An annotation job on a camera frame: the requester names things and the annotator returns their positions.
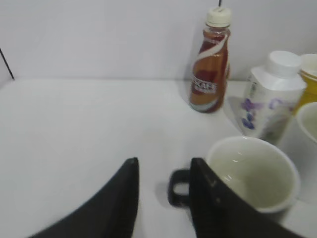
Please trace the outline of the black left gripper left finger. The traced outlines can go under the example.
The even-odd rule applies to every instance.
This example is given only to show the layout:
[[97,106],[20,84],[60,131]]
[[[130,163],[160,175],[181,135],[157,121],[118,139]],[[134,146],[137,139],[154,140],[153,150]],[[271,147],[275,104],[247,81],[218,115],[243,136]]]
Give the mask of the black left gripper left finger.
[[130,158],[92,198],[34,237],[130,238],[138,207],[139,161]]

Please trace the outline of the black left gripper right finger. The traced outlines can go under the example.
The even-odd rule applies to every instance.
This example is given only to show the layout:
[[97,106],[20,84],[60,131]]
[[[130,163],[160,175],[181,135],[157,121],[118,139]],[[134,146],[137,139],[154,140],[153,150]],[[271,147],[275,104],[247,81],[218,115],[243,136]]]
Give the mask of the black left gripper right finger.
[[198,238],[297,238],[234,193],[202,158],[190,166],[189,198]]

